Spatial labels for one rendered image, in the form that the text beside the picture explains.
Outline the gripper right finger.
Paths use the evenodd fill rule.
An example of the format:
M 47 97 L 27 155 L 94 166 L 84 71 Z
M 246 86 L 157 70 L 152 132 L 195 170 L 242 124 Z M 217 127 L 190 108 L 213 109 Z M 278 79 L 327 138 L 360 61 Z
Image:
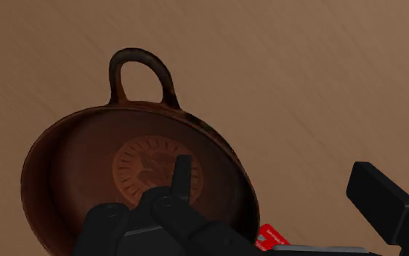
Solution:
M 409 193 L 371 163 L 357 161 L 346 195 L 386 244 L 409 256 Z

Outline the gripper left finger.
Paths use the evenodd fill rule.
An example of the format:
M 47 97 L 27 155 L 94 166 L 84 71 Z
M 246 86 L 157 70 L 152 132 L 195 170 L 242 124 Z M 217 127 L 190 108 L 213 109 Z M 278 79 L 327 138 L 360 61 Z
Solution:
M 91 208 L 72 256 L 262 256 L 262 251 L 189 205 L 192 158 L 179 155 L 169 187 L 145 191 L 139 205 Z

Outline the small red card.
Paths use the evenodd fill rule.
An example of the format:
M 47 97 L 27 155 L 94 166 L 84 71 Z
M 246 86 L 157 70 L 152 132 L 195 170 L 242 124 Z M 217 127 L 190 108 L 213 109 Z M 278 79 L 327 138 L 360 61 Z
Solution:
M 259 228 L 255 246 L 262 251 L 273 249 L 275 245 L 289 245 L 289 242 L 279 234 L 270 224 Z

